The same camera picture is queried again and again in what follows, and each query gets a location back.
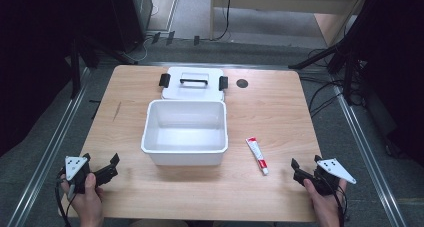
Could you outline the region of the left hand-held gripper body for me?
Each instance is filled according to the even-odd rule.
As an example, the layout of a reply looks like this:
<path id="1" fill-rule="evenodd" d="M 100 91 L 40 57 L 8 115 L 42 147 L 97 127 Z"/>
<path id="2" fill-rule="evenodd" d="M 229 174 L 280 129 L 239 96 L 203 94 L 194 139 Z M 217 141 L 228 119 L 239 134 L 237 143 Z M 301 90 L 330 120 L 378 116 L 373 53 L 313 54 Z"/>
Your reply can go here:
<path id="1" fill-rule="evenodd" d="M 86 177 L 90 173 L 89 162 L 83 156 L 67 156 L 65 158 L 65 179 L 69 185 L 67 194 L 84 194 Z"/>

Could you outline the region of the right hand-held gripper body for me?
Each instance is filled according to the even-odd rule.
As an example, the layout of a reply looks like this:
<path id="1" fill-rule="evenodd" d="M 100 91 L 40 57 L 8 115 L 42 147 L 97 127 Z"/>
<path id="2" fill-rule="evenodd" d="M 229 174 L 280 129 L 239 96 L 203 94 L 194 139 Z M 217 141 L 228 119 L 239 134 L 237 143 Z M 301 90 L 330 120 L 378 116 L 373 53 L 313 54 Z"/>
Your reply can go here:
<path id="1" fill-rule="evenodd" d="M 332 195 L 339 186 L 341 179 L 351 184 L 356 184 L 356 179 L 336 159 L 323 159 L 319 161 L 314 170 L 315 189 L 321 195 Z"/>

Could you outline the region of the white and red tube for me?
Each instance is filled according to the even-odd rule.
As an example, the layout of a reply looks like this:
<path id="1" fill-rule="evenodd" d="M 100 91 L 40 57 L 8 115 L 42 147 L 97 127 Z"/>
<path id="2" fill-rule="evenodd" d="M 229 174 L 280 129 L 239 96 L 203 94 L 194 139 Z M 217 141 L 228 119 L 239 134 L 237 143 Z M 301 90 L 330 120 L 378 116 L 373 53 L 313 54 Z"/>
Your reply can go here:
<path id="1" fill-rule="evenodd" d="M 246 143 L 253 153 L 256 162 L 258 164 L 259 169 L 261 170 L 262 174 L 267 176 L 269 174 L 267 163 L 262 155 L 260 146 L 257 142 L 257 139 L 255 137 L 249 137 L 246 139 Z"/>

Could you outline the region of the white plastic storage box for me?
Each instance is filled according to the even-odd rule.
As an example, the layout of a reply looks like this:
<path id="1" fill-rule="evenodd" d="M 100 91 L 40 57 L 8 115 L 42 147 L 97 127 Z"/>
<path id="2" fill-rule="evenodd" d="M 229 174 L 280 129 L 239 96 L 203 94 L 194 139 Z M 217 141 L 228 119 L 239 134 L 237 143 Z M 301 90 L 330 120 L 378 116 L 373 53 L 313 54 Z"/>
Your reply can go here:
<path id="1" fill-rule="evenodd" d="M 220 165 L 227 149 L 224 102 L 154 100 L 149 104 L 141 150 L 156 165 Z"/>

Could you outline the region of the person's right hand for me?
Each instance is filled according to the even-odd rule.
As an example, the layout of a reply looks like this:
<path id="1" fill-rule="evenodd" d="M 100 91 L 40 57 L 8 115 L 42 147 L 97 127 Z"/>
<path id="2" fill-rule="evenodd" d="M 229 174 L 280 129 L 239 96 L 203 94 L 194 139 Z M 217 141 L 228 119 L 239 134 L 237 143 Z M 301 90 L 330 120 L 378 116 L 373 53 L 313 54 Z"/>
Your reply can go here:
<path id="1" fill-rule="evenodd" d="M 309 179 L 303 181 L 319 227 L 340 227 L 339 205 L 334 196 L 320 195 Z"/>

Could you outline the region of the person's left hand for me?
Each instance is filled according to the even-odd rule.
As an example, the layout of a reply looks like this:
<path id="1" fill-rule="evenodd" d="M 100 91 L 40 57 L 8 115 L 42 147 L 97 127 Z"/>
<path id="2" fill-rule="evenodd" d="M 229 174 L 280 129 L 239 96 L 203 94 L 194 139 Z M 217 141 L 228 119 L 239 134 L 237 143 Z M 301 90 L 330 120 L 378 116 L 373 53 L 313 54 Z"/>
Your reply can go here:
<path id="1" fill-rule="evenodd" d="M 79 217 L 80 227 L 103 227 L 103 196 L 103 189 L 96 186 L 96 176 L 89 173 L 85 179 L 85 193 L 77 194 L 71 203 Z"/>

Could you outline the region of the black tripod stand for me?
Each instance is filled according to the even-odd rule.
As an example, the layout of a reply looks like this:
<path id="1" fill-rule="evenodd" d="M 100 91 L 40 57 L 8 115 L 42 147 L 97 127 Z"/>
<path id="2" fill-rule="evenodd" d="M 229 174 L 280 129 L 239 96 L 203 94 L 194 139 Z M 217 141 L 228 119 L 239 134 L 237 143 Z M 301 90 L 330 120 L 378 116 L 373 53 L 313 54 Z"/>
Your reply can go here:
<path id="1" fill-rule="evenodd" d="M 89 68 L 96 68 L 99 64 L 99 58 L 96 55 L 96 50 L 100 50 L 104 54 L 119 61 L 121 64 L 135 64 L 135 61 L 130 61 L 128 58 L 123 57 L 116 51 L 106 47 L 105 45 L 101 44 L 99 41 L 92 37 L 85 35 L 75 35 L 74 39 L 71 42 L 70 52 L 72 99 L 74 99 L 82 89 L 79 60 L 83 59 L 84 63 Z"/>
<path id="2" fill-rule="evenodd" d="M 294 65 L 289 65 L 289 69 L 301 70 L 318 60 L 324 59 L 331 55 L 332 58 L 327 66 L 329 74 L 336 74 L 342 68 L 345 68 L 344 79 L 342 85 L 342 96 L 345 101 L 351 105 L 351 90 L 352 90 L 352 76 L 354 66 L 358 63 L 359 52 L 359 38 L 361 32 L 365 29 L 367 22 L 370 19 L 373 8 L 375 7 L 375 0 L 364 0 L 364 5 L 361 8 L 356 20 L 353 22 L 347 34 L 333 46 L 319 52 L 318 54 Z"/>

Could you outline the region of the dark curtain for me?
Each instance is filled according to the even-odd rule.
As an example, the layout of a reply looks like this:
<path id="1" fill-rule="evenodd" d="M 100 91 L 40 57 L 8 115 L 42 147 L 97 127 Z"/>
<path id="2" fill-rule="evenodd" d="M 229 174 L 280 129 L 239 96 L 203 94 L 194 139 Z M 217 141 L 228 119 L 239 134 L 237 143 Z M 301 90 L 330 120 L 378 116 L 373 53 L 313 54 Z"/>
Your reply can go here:
<path id="1" fill-rule="evenodd" d="M 424 167 L 424 0 L 365 0 L 354 25 L 367 107 L 388 151 Z"/>
<path id="2" fill-rule="evenodd" d="M 71 43 L 95 0 L 0 0 L 0 156 L 70 81 Z"/>

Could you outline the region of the black cabinet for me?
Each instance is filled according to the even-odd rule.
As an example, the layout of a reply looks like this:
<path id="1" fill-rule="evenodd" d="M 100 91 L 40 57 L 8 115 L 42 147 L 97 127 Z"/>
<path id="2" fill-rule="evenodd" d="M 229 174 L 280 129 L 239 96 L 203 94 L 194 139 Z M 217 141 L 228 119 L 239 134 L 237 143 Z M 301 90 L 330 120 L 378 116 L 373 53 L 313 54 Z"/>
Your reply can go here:
<path id="1" fill-rule="evenodd" d="M 153 10 L 152 0 L 111 0 L 118 27 L 118 43 L 128 53 L 145 41 Z"/>

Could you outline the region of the light wooden furniture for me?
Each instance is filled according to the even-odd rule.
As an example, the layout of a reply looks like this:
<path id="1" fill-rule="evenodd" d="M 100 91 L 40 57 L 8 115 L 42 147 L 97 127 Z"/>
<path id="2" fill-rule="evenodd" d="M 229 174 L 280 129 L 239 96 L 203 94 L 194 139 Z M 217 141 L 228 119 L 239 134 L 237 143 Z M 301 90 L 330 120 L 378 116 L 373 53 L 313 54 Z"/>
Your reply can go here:
<path id="1" fill-rule="evenodd" d="M 358 14 L 365 0 L 211 0 L 210 34 L 214 32 L 214 8 L 230 6 L 238 9 L 313 13 L 328 46 L 342 35 L 352 15 Z"/>

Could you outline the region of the metal floor rail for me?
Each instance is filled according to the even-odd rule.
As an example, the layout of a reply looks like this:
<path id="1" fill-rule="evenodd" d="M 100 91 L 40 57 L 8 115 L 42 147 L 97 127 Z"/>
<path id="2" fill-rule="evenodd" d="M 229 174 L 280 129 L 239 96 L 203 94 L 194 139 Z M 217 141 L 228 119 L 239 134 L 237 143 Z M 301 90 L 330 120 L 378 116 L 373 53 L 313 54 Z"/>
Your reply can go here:
<path id="1" fill-rule="evenodd" d="M 377 192 L 378 198 L 384 208 L 386 216 L 391 224 L 391 227 L 408 227 L 405 218 L 399 208 L 397 200 L 389 186 L 369 144 L 365 133 L 360 126 L 356 114 L 351 106 L 342 96 L 342 89 L 334 87 L 334 92 L 338 94 L 338 102 L 344 113 L 345 119 L 351 129 L 357 147 L 364 161 L 365 167 L 370 175 L 371 181 Z"/>
<path id="2" fill-rule="evenodd" d="M 42 157 L 37 163 L 37 166 L 29 179 L 24 191 L 19 199 L 19 202 L 11 216 L 6 227 L 23 227 L 26 219 L 35 203 L 38 194 L 47 178 L 47 174 L 53 164 L 54 159 L 61 147 L 61 144 L 68 132 L 68 129 L 74 119 L 74 116 L 80 106 L 80 103 L 85 95 L 87 85 L 92 76 L 92 70 L 85 67 L 80 75 L 81 89 L 69 101 L 67 108 L 62 115 L 59 124 L 57 125 L 53 136 L 51 137 Z"/>

